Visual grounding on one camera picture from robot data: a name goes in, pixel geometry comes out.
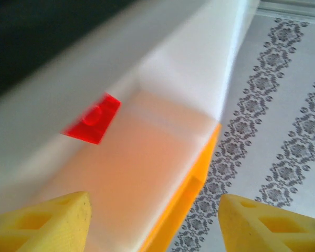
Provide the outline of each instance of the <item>floor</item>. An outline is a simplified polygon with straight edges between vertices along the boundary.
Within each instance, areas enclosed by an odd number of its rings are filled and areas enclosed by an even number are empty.
[[[315,0],[261,0],[259,9],[315,19]]]
[[[217,210],[226,193],[315,218],[315,23],[308,22],[256,15],[206,185],[168,251],[225,251]]]

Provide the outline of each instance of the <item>gray floral stripe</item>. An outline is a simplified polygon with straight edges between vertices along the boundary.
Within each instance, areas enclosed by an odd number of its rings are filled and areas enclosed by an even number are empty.
[[[291,195],[298,192],[295,186],[302,184],[310,170],[308,164],[315,161],[315,91],[308,94],[306,102],[307,106],[300,109],[301,116],[293,123],[294,130],[288,132],[289,139],[281,146],[278,161],[270,168],[268,183],[259,190],[261,195],[255,199],[259,202],[290,206]]]
[[[280,18],[275,18],[274,22],[277,25],[270,29],[270,41],[264,43],[264,51],[257,58],[258,65],[253,67],[248,88],[244,89],[228,130],[221,137],[208,179],[176,236],[172,252],[199,251],[201,248],[213,217],[217,216],[220,197],[232,185],[247,148],[252,145],[257,125],[268,110],[267,104],[272,102],[270,94],[277,91],[279,80],[285,76],[284,69],[291,62],[289,56],[296,51],[293,45],[301,42],[301,29],[308,26],[305,22]]]

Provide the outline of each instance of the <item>rectangular hole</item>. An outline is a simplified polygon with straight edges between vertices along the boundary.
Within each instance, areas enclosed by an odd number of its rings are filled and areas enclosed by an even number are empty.
[[[285,242],[292,252],[315,252],[315,241],[298,241],[292,240]]]
[[[0,236],[0,252],[16,252],[28,241],[28,237]]]
[[[262,217],[259,220],[273,233],[305,233],[297,223],[286,217]]]
[[[51,218],[48,213],[28,213],[25,214],[16,224],[17,229],[39,229]]]

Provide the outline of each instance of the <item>yellow plastic piece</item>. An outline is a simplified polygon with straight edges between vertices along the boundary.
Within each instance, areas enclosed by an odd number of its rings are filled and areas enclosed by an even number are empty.
[[[220,199],[227,252],[315,252],[315,219],[235,195]]]
[[[72,193],[0,215],[0,252],[83,252],[90,196]]]
[[[141,246],[140,251],[162,252],[167,250],[205,183],[220,129],[221,125],[218,125],[191,171],[183,180],[169,205],[150,232],[148,238]]]

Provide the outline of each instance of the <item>lego stud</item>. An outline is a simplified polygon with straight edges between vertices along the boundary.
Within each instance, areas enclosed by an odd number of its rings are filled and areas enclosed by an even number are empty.
[[[88,126],[93,126],[99,122],[101,116],[102,116],[101,108],[98,105],[95,105],[93,108],[91,108],[89,113],[87,113],[83,117],[82,121]]]

